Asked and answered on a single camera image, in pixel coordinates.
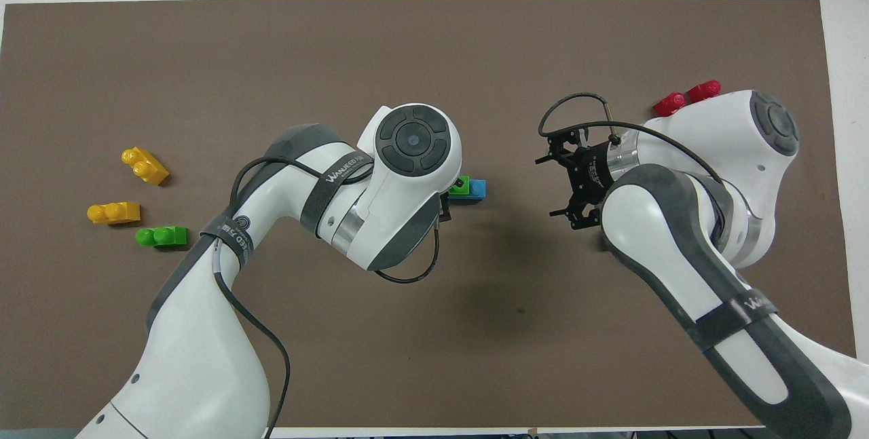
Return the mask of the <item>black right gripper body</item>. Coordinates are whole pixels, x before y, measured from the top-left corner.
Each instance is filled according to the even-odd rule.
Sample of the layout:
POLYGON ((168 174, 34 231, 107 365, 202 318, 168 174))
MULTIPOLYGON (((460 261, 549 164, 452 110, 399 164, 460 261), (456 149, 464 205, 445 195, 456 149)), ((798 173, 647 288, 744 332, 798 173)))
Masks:
POLYGON ((573 195, 569 198, 570 219, 599 219, 598 206, 614 183, 608 167, 609 143, 579 147, 569 159, 569 182, 573 195))

